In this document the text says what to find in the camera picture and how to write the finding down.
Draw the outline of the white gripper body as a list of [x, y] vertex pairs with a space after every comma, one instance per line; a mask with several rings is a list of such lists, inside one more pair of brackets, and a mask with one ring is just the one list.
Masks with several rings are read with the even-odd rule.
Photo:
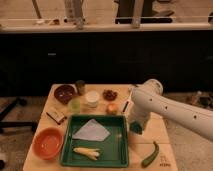
[[129, 130], [130, 130], [130, 124], [132, 122], [138, 122], [144, 131], [146, 129], [146, 125], [149, 119], [150, 119], [150, 113], [148, 111], [142, 110], [139, 107], [133, 106], [128, 115]]

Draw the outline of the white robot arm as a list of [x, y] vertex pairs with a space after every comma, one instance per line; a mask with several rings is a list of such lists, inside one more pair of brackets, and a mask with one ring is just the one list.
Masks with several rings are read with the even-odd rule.
[[213, 111], [171, 100], [163, 96], [163, 85], [156, 79], [149, 79], [131, 88], [130, 116], [142, 123], [151, 113], [197, 133], [213, 142]]

